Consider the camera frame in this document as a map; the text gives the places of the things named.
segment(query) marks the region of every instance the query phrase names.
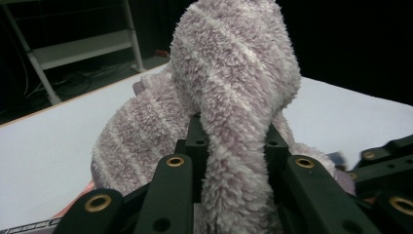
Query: stuffed animal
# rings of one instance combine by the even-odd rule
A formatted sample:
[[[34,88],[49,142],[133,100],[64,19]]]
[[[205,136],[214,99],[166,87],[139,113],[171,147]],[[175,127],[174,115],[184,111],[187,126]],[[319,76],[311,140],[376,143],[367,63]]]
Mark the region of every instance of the stuffed animal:
[[[292,154],[319,160],[336,177],[325,154],[294,141],[282,115],[300,79],[274,0],[192,4],[174,32],[168,66],[134,86],[137,96],[97,140],[95,186],[127,195],[150,182],[158,161],[186,138],[190,116],[201,112],[209,157],[195,233],[278,232],[264,160],[270,124]]]

